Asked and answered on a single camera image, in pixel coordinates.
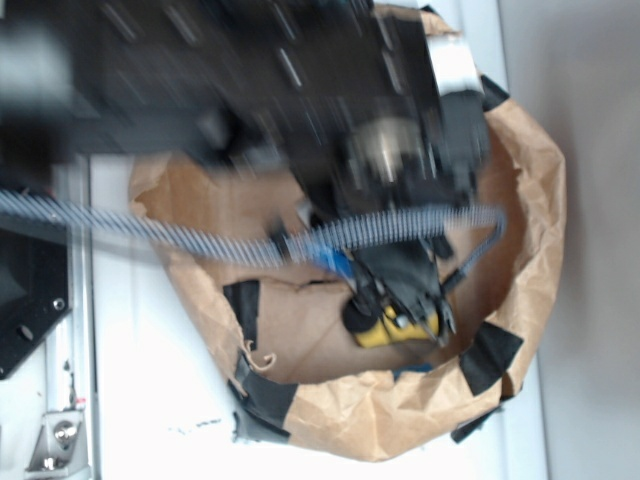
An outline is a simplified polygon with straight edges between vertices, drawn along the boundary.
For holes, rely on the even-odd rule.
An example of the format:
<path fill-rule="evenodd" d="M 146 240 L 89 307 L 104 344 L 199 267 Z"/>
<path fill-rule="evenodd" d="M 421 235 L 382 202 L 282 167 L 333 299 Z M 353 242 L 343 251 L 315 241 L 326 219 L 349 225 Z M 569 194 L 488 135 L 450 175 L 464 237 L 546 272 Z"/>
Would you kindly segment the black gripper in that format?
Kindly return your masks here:
<path fill-rule="evenodd" d="M 449 344 L 457 326 L 427 241 L 366 247 L 351 255 L 355 292 L 342 309 L 350 333 L 371 330 L 390 306 L 398 315 L 425 315 L 419 325 L 428 338 L 440 348 Z"/>

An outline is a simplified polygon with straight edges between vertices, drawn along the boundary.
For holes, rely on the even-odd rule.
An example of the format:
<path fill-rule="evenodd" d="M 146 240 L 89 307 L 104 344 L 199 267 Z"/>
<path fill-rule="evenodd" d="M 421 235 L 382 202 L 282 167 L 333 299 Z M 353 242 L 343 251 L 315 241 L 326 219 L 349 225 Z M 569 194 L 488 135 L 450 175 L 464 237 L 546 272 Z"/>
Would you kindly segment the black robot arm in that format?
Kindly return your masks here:
<path fill-rule="evenodd" d="M 354 293 L 344 320 L 445 342 L 440 279 L 455 224 L 476 205 L 490 152 L 485 85 L 464 37 L 371 1 L 5 1 L 1 5 L 1 208 L 50 224 L 124 231 L 254 268 L 316 263 Z M 309 226 L 233 240 L 45 200 L 74 154 L 183 153 L 209 171 L 288 171 Z"/>

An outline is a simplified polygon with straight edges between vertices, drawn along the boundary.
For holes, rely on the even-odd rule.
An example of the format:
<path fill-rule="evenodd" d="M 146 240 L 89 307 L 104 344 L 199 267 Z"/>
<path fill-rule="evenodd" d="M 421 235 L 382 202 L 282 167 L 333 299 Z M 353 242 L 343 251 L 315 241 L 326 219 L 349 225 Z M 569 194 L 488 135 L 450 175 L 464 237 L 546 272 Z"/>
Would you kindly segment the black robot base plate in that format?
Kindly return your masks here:
<path fill-rule="evenodd" d="M 1 225 L 1 379 L 9 379 L 69 311 L 69 235 Z"/>

